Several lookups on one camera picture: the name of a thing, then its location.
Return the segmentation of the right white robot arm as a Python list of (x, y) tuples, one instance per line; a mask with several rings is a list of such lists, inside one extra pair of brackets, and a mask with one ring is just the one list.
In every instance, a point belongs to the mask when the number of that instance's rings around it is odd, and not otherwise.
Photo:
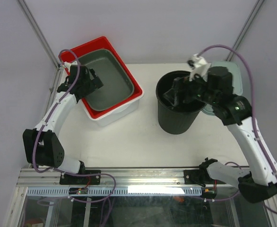
[(183, 72), (172, 80), (163, 98), (177, 110), (193, 103), (212, 106), (214, 115), (228, 128), (240, 146), (248, 171), (207, 159), (199, 165), (204, 183), (219, 180), (237, 188), (250, 203), (267, 200), (277, 194), (277, 163), (261, 138), (249, 101), (233, 93), (233, 76), (226, 67), (211, 67), (203, 79), (200, 74)]

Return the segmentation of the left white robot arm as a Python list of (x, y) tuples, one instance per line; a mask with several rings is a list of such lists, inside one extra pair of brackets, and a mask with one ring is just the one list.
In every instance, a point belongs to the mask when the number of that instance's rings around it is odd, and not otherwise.
[(75, 183), (86, 179), (84, 162), (69, 157), (58, 138), (62, 125), (74, 106), (84, 97), (96, 92), (104, 84), (93, 68), (85, 65), (68, 65), (69, 74), (57, 88), (55, 100), (43, 119), (23, 132), (26, 159), (38, 173), (56, 170), (69, 173)]

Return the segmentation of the large black plastic bucket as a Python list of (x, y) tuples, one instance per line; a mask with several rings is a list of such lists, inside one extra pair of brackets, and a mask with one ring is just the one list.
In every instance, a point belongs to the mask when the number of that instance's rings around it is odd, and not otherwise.
[(173, 107), (165, 98), (164, 93), (172, 87), (177, 77), (189, 75), (188, 71), (171, 71), (160, 78), (156, 85), (157, 116), (160, 127), (169, 134), (182, 134), (192, 125), (205, 103), (194, 100), (189, 104)]

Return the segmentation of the teal perforated plastic basket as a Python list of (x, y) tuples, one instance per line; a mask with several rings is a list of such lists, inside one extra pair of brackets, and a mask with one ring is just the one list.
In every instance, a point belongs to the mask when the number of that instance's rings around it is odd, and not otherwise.
[[(233, 94), (241, 96), (243, 94), (242, 77), (238, 64), (231, 61), (213, 61), (211, 67), (216, 66), (226, 67), (228, 69), (233, 76)], [(215, 116), (211, 105), (206, 105), (202, 109), (202, 112), (210, 116)]]

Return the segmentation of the red plastic tray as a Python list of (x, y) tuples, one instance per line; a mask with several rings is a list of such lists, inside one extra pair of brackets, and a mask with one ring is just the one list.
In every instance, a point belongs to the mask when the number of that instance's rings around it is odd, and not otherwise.
[(133, 84), (134, 84), (134, 93), (129, 98), (127, 98), (126, 100), (124, 100), (124, 101), (110, 107), (109, 109), (104, 110), (104, 111), (95, 111), (95, 110), (93, 110), (89, 106), (89, 104), (87, 103), (86, 97), (82, 98), (79, 102), (83, 105), (83, 107), (87, 108), (87, 110), (90, 114), (92, 114), (93, 119), (96, 119), (96, 118), (104, 115), (105, 113), (108, 113), (109, 111), (115, 109), (116, 107), (121, 106), (122, 104), (127, 103), (130, 100), (133, 100), (134, 98), (138, 97), (139, 95), (141, 95), (143, 93), (143, 89), (138, 84), (137, 80), (132, 76), (132, 74), (130, 73), (130, 71), (128, 70), (128, 68), (126, 67), (126, 65), (124, 64), (124, 62), (122, 61), (122, 59), (120, 58), (118, 53), (116, 52), (116, 50), (113, 48), (113, 46), (111, 45), (111, 43), (109, 42), (109, 40), (105, 36), (101, 36), (101, 37), (99, 37), (97, 39), (94, 39), (92, 41), (89, 41), (85, 44), (82, 44), (80, 46), (72, 48), (70, 51), (63, 51), (61, 54), (59, 54), (59, 58), (62, 62), (64, 62), (64, 61), (67, 61), (67, 62), (76, 61), (79, 65), (83, 65), (79, 62), (79, 57), (81, 57), (81, 56), (83, 56), (83, 55), (85, 55), (89, 52), (93, 52), (93, 51), (96, 51), (96, 50), (99, 50), (99, 49), (107, 49), (107, 50), (109, 50), (113, 53), (113, 55), (119, 61), (119, 63), (123, 67), (123, 69), (128, 74), (129, 78), (133, 82)]

